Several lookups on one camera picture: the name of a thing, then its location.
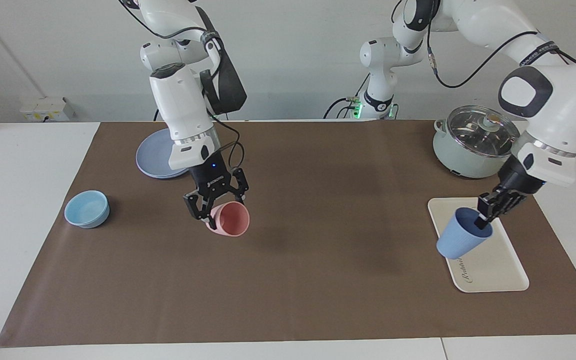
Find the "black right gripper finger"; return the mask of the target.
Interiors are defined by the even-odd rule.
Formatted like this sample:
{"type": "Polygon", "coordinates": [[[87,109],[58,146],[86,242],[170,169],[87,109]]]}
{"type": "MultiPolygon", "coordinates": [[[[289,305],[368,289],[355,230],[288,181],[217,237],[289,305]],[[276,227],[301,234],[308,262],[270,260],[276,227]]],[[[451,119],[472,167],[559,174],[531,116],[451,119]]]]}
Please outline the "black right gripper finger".
{"type": "Polygon", "coordinates": [[[211,221],[214,198],[210,194],[186,193],[183,200],[193,218],[204,222],[211,221]]]}
{"type": "Polygon", "coordinates": [[[236,180],[237,186],[234,187],[228,183],[228,192],[234,195],[234,199],[238,203],[244,203],[246,199],[246,192],[249,191],[249,183],[247,182],[246,175],[242,168],[234,168],[230,172],[231,178],[236,180]]]}

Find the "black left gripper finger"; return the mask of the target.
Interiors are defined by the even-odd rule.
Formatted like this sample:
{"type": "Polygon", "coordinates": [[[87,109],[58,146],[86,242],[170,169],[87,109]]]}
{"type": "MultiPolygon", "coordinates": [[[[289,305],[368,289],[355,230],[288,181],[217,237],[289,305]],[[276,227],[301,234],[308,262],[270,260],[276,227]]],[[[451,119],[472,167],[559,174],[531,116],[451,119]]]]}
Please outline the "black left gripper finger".
{"type": "Polygon", "coordinates": [[[480,194],[477,199],[477,210],[480,214],[503,214],[505,210],[506,189],[493,189],[480,194]]]}
{"type": "Polygon", "coordinates": [[[478,213],[478,217],[475,219],[475,226],[483,230],[490,224],[494,219],[500,217],[501,215],[507,214],[510,210],[514,209],[520,203],[526,200],[525,194],[505,194],[505,212],[504,213],[478,213]]]}

